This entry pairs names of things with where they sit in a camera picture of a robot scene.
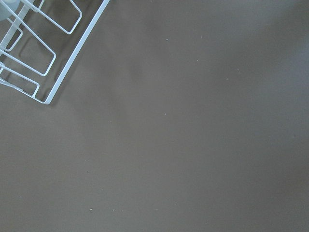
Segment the grey cup on rack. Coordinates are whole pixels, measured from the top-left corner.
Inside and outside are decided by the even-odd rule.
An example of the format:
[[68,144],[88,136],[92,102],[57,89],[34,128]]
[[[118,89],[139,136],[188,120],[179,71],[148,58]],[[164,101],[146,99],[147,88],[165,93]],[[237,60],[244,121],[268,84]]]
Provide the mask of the grey cup on rack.
[[4,0],[4,4],[0,3],[0,20],[3,21],[12,15],[19,7],[20,0]]

